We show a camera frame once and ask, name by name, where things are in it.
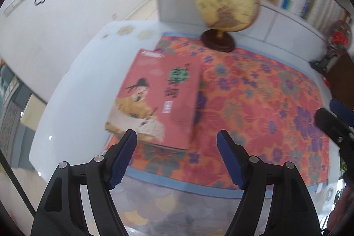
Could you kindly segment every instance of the yellow robe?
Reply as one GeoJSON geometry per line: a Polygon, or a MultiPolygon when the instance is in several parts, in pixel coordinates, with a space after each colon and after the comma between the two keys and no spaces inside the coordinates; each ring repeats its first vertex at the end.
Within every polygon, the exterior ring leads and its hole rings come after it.
{"type": "MultiPolygon", "coordinates": [[[[116,98],[115,100],[116,107],[123,113],[134,117],[134,118],[155,118],[152,116],[153,109],[151,109],[145,102],[145,100],[135,101],[132,97],[128,96],[125,98],[116,98]]],[[[111,123],[106,123],[106,130],[113,132],[115,134],[123,136],[125,131],[115,127],[111,123]]],[[[151,142],[153,137],[139,133],[138,140],[151,142]]]]}

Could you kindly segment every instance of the book cover illustration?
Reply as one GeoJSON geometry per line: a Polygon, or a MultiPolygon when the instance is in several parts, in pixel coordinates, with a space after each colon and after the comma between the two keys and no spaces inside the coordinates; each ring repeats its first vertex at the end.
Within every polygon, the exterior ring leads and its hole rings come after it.
{"type": "Polygon", "coordinates": [[[199,60],[140,50],[109,113],[106,130],[186,150],[192,138],[199,60]]]}

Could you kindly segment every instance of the globe base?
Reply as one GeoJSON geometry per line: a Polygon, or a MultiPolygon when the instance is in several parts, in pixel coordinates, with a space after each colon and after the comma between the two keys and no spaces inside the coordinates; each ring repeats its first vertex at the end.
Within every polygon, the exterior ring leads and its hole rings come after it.
{"type": "Polygon", "coordinates": [[[219,37],[217,29],[203,32],[201,41],[203,41],[206,47],[222,52],[231,52],[236,47],[235,41],[230,34],[224,32],[222,37],[219,37]]]}

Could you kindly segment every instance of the orange floral fabric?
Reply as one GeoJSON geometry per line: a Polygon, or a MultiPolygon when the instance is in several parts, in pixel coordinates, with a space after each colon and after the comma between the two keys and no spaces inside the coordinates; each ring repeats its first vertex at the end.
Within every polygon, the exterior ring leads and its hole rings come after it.
{"type": "MultiPolygon", "coordinates": [[[[133,168],[237,189],[216,146],[217,133],[226,129],[249,155],[278,165],[295,163],[307,186],[327,180],[329,139],[314,126],[322,100],[309,77],[263,55],[240,48],[217,52],[194,38],[164,36],[156,51],[194,56],[202,63],[194,134],[188,151],[139,143],[133,168]]],[[[105,149],[121,137],[112,135],[105,149]]]]}

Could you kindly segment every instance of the silver screw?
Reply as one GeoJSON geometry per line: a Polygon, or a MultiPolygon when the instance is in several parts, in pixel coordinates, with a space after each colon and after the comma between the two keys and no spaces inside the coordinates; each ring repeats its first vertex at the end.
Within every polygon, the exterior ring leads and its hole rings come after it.
{"type": "Polygon", "coordinates": [[[68,163],[67,163],[66,161],[60,162],[60,163],[59,163],[59,168],[60,168],[60,169],[63,169],[63,168],[65,168],[67,165],[68,165],[68,163]]]}
{"type": "Polygon", "coordinates": [[[259,158],[257,156],[251,156],[250,157],[250,162],[257,163],[258,161],[259,161],[259,158]]]}
{"type": "Polygon", "coordinates": [[[294,163],[292,162],[286,162],[285,166],[288,167],[289,169],[293,169],[295,167],[294,163]]]}
{"type": "Polygon", "coordinates": [[[104,159],[104,157],[103,157],[102,155],[97,155],[97,156],[94,158],[94,160],[95,160],[96,162],[102,162],[103,159],[104,159]]]}

